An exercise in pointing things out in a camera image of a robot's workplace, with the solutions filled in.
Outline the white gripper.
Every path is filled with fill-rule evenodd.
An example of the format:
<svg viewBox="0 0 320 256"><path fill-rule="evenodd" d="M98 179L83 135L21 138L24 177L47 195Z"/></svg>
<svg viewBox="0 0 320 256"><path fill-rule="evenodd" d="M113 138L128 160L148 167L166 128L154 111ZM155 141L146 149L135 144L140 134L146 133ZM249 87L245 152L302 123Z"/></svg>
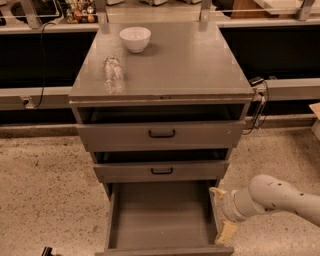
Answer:
<svg viewBox="0 0 320 256"><path fill-rule="evenodd" d="M210 187L209 193L212 199L222 200L222 212L229 220L222 220L217 226L216 244L226 243L237 231L238 225L234 222L243 222L246 217L236 207L235 195L237 190L227 192L224 189Z"/></svg>

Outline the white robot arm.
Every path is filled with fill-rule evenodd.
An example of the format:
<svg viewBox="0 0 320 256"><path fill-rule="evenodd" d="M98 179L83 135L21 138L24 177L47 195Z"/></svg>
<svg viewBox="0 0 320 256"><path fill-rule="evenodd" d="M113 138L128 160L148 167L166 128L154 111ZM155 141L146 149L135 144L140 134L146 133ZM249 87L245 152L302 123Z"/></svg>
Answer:
<svg viewBox="0 0 320 256"><path fill-rule="evenodd" d="M320 226L320 197L296 189L269 175L257 175L248 186L226 191L210 187L217 235L216 244L226 243L240 222L256 215L285 211Z"/></svg>

